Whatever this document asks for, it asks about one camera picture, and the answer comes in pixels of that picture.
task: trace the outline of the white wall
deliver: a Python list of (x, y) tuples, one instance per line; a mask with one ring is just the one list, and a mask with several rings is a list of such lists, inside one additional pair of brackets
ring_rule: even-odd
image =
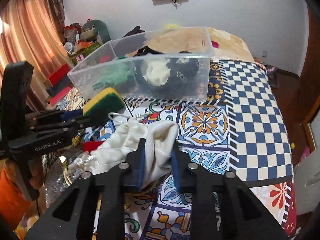
[(302, 49), (300, 67), (298, 69), (299, 76), (301, 76), (304, 62), (306, 60), (307, 50), (308, 50), (308, 41), (309, 41), (309, 13), (308, 13), (308, 5), (305, 1), (303, 1), (303, 8), (304, 8), (304, 20), (305, 20), (305, 29), (306, 30), (304, 33), (304, 44), (303, 44), (303, 49)]
[(88, 18), (106, 23), (112, 39), (136, 25), (146, 31), (179, 26), (210, 26), (242, 38), (254, 56), (268, 51), (268, 64), (298, 73), (304, 62), (304, 0), (64, 0), (66, 24)]
[(320, 148), (320, 111), (310, 124), (316, 148)]

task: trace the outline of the green plush toy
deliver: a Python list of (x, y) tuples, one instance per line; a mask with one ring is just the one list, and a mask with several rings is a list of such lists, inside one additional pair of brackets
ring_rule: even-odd
[(112, 87), (120, 89), (123, 84), (134, 79), (133, 69), (129, 63), (119, 63), (106, 67), (102, 77), (93, 85), (93, 89)]

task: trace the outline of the beige fabric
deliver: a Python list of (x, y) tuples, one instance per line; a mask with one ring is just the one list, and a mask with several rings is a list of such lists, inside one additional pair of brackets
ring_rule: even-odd
[(204, 28), (180, 28), (166, 31), (166, 33), (146, 41), (145, 45), (165, 54), (175, 54), (181, 51), (205, 52), (207, 36)]
[[(211, 41), (219, 44), (214, 48), (213, 59), (230, 59), (254, 62), (247, 44), (239, 37), (225, 31), (208, 28)], [(168, 29), (154, 39), (145, 41), (150, 49), (165, 53), (175, 54), (181, 51), (192, 53), (205, 52), (207, 36), (203, 28), (180, 28)], [(127, 54), (126, 57), (133, 57), (137, 51)]]
[(232, 59), (254, 62), (247, 44), (239, 37), (225, 31), (208, 28), (211, 41), (219, 44), (214, 48), (214, 59)]

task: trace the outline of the blue and white checkered pattern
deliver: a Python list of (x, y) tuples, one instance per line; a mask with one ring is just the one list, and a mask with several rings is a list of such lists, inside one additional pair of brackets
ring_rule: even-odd
[(253, 181), (292, 175), (288, 135), (265, 71), (253, 63), (221, 62), (236, 114), (237, 176)]

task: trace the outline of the yellow green sponge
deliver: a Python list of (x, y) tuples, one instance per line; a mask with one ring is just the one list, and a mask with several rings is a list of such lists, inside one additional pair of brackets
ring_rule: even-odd
[(121, 96), (114, 88), (105, 88), (95, 95), (82, 109), (95, 125), (101, 125), (110, 112), (118, 112), (124, 108)]

